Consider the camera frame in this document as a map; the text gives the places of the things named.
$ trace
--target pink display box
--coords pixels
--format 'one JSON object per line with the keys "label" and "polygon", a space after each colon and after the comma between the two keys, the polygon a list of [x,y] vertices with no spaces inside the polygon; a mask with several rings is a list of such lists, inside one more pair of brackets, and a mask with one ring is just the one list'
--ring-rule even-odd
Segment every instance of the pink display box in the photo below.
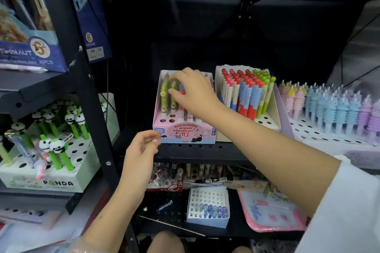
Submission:
{"label": "pink display box", "polygon": [[[178,105],[177,110],[168,110],[167,116],[161,115],[161,86],[166,73],[173,75],[176,70],[161,70],[159,87],[157,89],[156,106],[153,118],[153,129],[161,134],[162,143],[177,143],[177,144],[215,144],[216,128],[211,125],[200,122],[195,116],[193,122],[187,122],[187,111],[185,110],[184,122],[178,122]],[[207,73],[210,82],[213,84],[212,73]]]}

